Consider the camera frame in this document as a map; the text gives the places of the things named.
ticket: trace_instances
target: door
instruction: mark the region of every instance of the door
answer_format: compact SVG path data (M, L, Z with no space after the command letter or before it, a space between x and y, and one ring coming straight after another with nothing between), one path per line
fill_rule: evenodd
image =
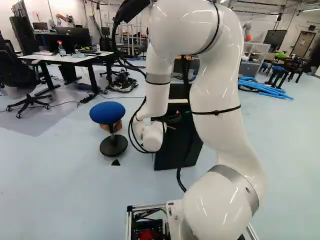
M304 57L315 36L316 34L314 32L301 31L291 54L296 54L298 57Z

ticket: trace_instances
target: red component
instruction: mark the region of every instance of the red component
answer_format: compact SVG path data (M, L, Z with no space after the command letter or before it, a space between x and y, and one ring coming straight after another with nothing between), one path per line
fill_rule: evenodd
M139 238L140 240L153 240L154 239L153 233L154 232L152 230L141 231L139 232Z

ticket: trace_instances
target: orange object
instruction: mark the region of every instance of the orange object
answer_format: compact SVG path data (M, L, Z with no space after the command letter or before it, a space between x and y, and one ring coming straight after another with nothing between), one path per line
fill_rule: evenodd
M251 34L246 36L246 38L245 38L246 42L250 42L251 40L252 40L252 35Z
M105 124L100 124L100 127L106 131L108 131L110 133L110 129L109 129L109 126L108 125L105 125ZM117 121L116 123L113 124L113 128L114 128L114 132L118 132L122 129L122 121L119 120Z

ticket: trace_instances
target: desk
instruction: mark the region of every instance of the desk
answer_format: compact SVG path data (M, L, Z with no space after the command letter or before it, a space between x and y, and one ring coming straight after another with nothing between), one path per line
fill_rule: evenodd
M100 51L100 53L101 53L100 55L96 55L96 54L93 54L93 53L84 53L84 55L92 56L92 57L96 57L97 59L100 59L100 58L104 58L106 56L114 54L112 51Z
M60 87L60 85L53 84L45 62L51 63L51 64L57 64L57 65L71 65L71 66L88 68L89 78L90 78L91 87L92 87L92 91L93 91L93 95L90 96L90 98L88 98L88 100L93 99L99 93L99 88L98 88L98 84L96 81L94 69L92 67L93 61L97 58L96 56L86 56L85 58L77 58L77 57L72 57L72 56L62 57L58 54L54 55L54 56L32 54L32 55L27 55L27 56L20 56L19 58L24 59L24 60L42 60L43 61L42 63L40 62L39 65L41 66L42 72L45 77L46 84L48 85L48 89L45 89L45 90L37 93L36 96L47 93L48 91L51 91L55 88Z
M95 55L92 53L85 53L88 56L95 56L96 60L94 61L94 65L105 65L106 72L100 73L100 77L106 74L106 79L109 83L109 86L112 84L112 69L111 67L114 64L114 52L112 51L100 51L100 55Z

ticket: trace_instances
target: white robotic arm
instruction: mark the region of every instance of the white robotic arm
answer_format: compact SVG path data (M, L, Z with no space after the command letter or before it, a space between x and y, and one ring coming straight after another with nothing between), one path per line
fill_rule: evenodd
M143 120L166 113L175 56L198 53L190 105L200 138L216 150L217 165L185 193L184 222L199 240L236 240L267 189L239 109L242 26L230 9L207 0L158 0L149 32L146 103L134 119L135 132L148 151L159 150L162 123L146 126Z

